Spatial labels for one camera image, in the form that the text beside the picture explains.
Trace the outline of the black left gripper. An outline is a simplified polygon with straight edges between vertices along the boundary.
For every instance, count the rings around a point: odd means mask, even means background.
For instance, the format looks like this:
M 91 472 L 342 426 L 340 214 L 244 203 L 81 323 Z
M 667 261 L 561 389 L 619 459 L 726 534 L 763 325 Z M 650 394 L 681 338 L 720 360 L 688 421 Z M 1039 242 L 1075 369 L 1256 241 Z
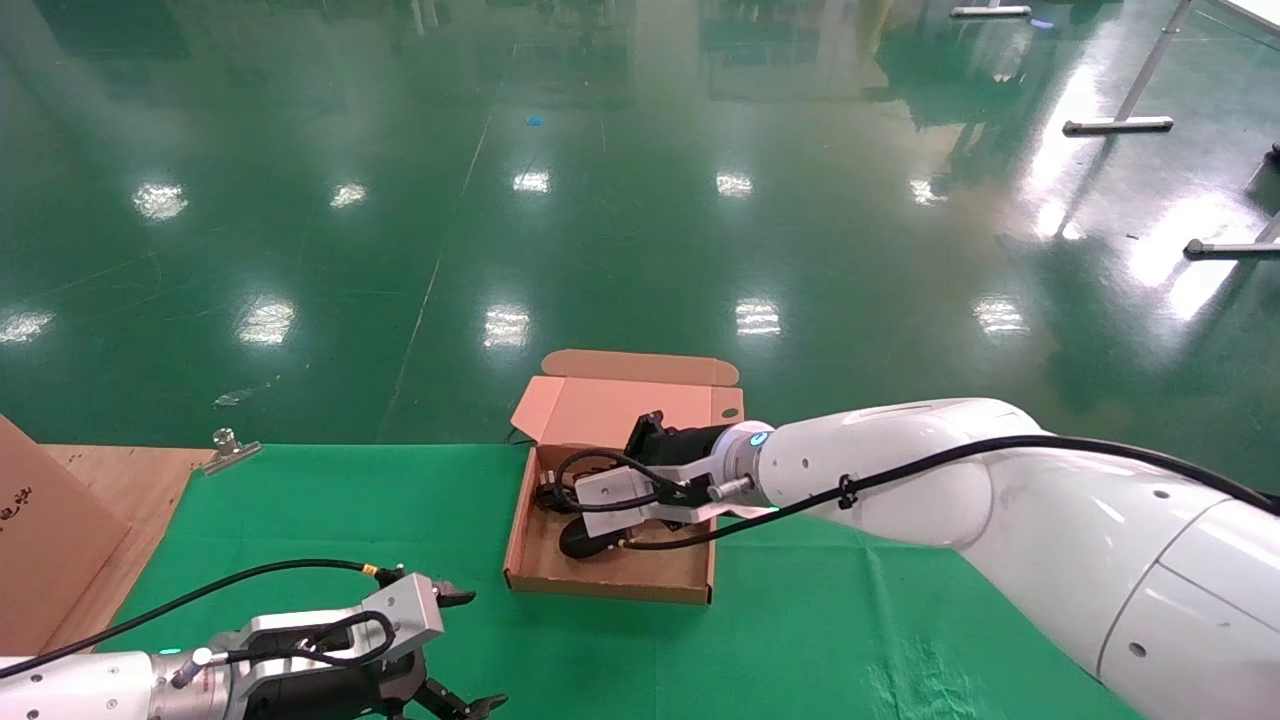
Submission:
M 475 591 L 451 582 L 433 580 L 439 609 L 471 603 Z M 397 660 L 374 661 L 360 667 L 329 667 L 315 673 L 283 673 L 252 689 L 243 719 L 402 719 L 412 700 L 435 719 L 480 720 L 508 702 L 507 694 L 463 700 L 448 687 L 426 678 L 422 650 Z

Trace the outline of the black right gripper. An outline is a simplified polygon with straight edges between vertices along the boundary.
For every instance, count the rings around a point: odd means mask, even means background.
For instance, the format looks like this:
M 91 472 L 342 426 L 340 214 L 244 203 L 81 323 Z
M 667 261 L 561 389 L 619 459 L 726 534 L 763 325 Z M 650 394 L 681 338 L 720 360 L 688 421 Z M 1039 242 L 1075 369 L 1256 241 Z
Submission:
M 540 507 L 571 519 L 559 533 L 559 552 L 588 560 L 639 538 L 657 521 L 667 530 L 698 524 L 712 503 L 712 460 L 728 446 L 730 424 L 677 429 L 660 411 L 643 414 L 622 448 L 580 448 L 540 486 Z

